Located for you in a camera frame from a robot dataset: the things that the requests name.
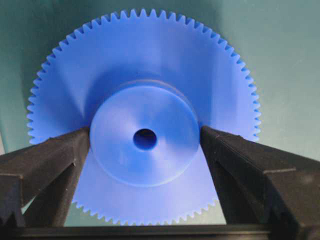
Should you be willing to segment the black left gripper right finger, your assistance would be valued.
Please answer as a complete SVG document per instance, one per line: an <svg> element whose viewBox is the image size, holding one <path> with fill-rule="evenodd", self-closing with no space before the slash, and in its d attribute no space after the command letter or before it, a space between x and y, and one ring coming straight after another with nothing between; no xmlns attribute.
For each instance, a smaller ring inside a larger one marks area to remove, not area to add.
<svg viewBox="0 0 320 240"><path fill-rule="evenodd" d="M208 126L200 146L228 224L268 224L272 239L319 239L318 161Z"/></svg>

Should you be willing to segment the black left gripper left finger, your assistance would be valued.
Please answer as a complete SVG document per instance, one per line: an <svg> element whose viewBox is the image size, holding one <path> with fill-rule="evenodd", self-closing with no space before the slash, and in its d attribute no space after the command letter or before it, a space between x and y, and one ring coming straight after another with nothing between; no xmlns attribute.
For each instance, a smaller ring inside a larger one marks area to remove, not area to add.
<svg viewBox="0 0 320 240"><path fill-rule="evenodd" d="M90 148L83 127L0 157L0 226L62 227Z"/></svg>

